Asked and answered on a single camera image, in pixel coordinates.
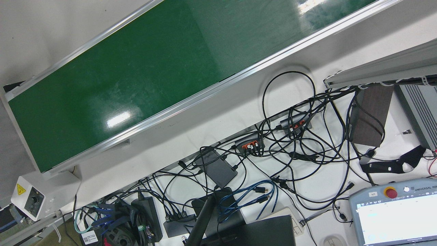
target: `cable bundle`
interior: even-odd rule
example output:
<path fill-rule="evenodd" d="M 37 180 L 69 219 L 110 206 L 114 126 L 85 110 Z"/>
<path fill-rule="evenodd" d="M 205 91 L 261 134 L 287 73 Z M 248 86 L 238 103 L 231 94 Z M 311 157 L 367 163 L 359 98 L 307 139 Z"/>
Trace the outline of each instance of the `cable bundle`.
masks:
<path fill-rule="evenodd" d="M 239 205 L 238 203 L 241 202 L 244 197 L 249 194 L 252 190 L 256 191 L 256 192 L 261 192 L 258 191 L 259 188 L 261 188 L 260 190 L 264 190 L 265 191 L 265 187 L 260 187 L 259 185 L 261 184 L 271 184 L 271 190 L 268 191 L 267 193 L 264 193 L 262 195 L 260 195 L 259 197 L 248 201 L 242 205 Z M 224 206 L 223 203 L 229 199 L 230 197 L 233 197 L 234 195 L 243 193 L 238 199 L 235 200 L 235 202 L 233 202 L 231 205 L 229 206 Z M 263 180 L 263 181 L 259 181 L 247 188 L 243 188 L 243 189 L 239 189 L 239 190 L 235 190 L 232 193 L 230 193 L 229 195 L 223 197 L 219 202 L 218 202 L 218 210 L 219 210 L 219 216 L 217 218 L 217 222 L 218 223 L 223 223 L 225 222 L 232 214 L 234 214 L 235 212 L 237 212 L 238 210 L 240 210 L 243 207 L 246 206 L 250 206 L 252 204 L 256 204 L 256 203 L 263 203 L 265 201 L 267 201 L 264 205 L 264 207 L 261 209 L 260 213 L 258 214 L 257 218 L 258 219 L 261 214 L 263 213 L 264 209 L 267 207 L 267 205 L 270 203 L 270 201 L 273 198 L 273 195 L 276 195 L 275 197 L 275 202 L 273 204 L 273 208 L 272 208 L 272 213 L 276 207 L 276 203 L 277 203 L 277 198 L 278 198 L 278 188 L 275 186 L 275 183 L 272 182 L 271 180 Z"/>

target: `orange usb port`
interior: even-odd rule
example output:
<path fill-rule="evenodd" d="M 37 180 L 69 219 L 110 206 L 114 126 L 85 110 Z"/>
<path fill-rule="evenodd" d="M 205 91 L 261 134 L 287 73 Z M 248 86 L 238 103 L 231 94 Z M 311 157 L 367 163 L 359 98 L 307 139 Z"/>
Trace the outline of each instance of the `orange usb port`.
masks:
<path fill-rule="evenodd" d="M 243 145 L 242 146 L 242 148 L 243 149 L 248 149 L 249 147 L 249 145 L 252 145 L 252 146 L 255 146 L 256 144 L 258 144 L 258 140 L 255 140 L 255 141 L 253 141 L 253 142 L 250 142 L 250 143 L 248 143 L 248 144 L 245 144 L 245 145 Z"/>

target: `aluminum frame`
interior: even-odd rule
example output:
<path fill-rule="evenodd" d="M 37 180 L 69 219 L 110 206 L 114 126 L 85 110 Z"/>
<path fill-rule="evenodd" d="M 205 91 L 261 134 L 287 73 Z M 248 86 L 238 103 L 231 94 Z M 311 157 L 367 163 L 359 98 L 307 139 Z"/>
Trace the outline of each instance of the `aluminum frame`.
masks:
<path fill-rule="evenodd" d="M 29 227 L 26 227 L 23 230 L 15 233 L 12 236 L 1 241 L 0 246 L 15 245 L 15 244 L 25 240 L 29 236 L 32 236 L 37 231 L 44 229 L 45 227 L 55 223 L 56 221 L 58 221 L 61 218 L 62 218 L 62 212 L 60 210 L 57 210 L 51 216 L 42 218 L 41 220 L 30 225 Z"/>
<path fill-rule="evenodd" d="M 437 74 L 437 39 L 340 71 L 323 82 L 327 88 L 340 88 L 433 74 Z"/>
<path fill-rule="evenodd" d="M 62 67 L 72 59 L 76 58 L 101 40 L 105 39 L 112 33 L 116 32 L 117 30 L 121 29 L 131 21 L 135 20 L 140 15 L 144 14 L 157 4 L 161 3 L 163 0 L 152 0 L 151 2 L 146 3 L 143 7 L 139 8 L 129 16 L 127 16 L 124 20 L 117 23 L 113 27 L 109 28 L 108 30 L 104 31 L 103 33 L 99 34 L 77 50 L 75 50 L 73 53 L 66 56 L 61 61 L 57 62 L 50 68 L 43 71 L 41 74 L 39 74 L 36 77 L 31 78 L 30 80 L 23 83 L 22 86 L 15 88 L 14 90 L 8 92 L 6 94 L 7 101 L 10 101 L 14 97 L 20 95 L 22 92 L 24 92 L 26 89 L 30 88 L 34 84 L 38 83 L 40 80 L 57 70 L 58 68 Z M 278 61 L 281 61 L 282 59 L 288 57 L 289 55 L 302 50 L 328 36 L 334 35 L 354 24 L 359 23 L 362 20 L 367 19 L 368 17 L 371 17 L 391 6 L 394 4 L 401 2 L 402 0 L 379 0 L 372 4 L 369 4 L 368 6 L 357 10 L 356 12 L 351 13 L 350 15 L 328 25 L 327 27 L 297 41 L 296 43 L 293 43 L 289 45 L 288 47 L 268 56 L 267 58 L 264 58 L 263 60 L 255 63 L 254 65 L 251 65 L 247 67 L 246 69 L 236 73 L 233 76 L 230 76 L 227 79 L 222 80 L 221 82 L 218 82 L 214 85 L 211 85 L 210 87 L 176 103 L 175 105 L 141 121 L 140 123 L 130 127 L 129 129 L 126 129 L 119 134 L 116 134 L 113 137 L 108 138 L 107 140 L 59 163 L 57 166 L 53 167 L 52 169 L 46 171 L 43 173 L 44 178 L 50 178 L 52 176 L 55 176 L 57 173 L 65 171 L 77 164 L 79 164 L 82 160 L 88 159 L 91 157 L 96 156 L 97 154 L 104 152 L 105 150 L 129 139 L 130 137 L 170 118 L 174 115 L 177 115 L 179 113 L 182 113 L 183 111 L 195 106 L 198 103 L 203 102 L 204 100 L 214 96 L 215 94 L 219 93 L 221 90 L 233 85 L 234 83 L 268 67 L 269 65 L 272 65 Z"/>

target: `white sensor box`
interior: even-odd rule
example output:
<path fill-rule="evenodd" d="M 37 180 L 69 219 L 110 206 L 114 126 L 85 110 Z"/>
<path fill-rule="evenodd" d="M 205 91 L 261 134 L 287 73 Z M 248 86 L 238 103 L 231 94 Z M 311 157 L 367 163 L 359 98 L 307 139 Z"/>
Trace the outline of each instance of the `white sensor box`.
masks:
<path fill-rule="evenodd" d="M 48 180 L 38 171 L 18 177 L 11 202 L 37 221 L 74 201 L 80 180 L 62 172 Z"/>

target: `green conveyor belt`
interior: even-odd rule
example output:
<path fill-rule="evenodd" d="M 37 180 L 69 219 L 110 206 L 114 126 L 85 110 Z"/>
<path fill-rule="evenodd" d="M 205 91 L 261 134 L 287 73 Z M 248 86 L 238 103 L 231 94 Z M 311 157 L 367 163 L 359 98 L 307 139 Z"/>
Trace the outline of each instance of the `green conveyor belt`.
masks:
<path fill-rule="evenodd" d="M 165 0 L 9 104 L 41 172 L 373 0 Z"/>

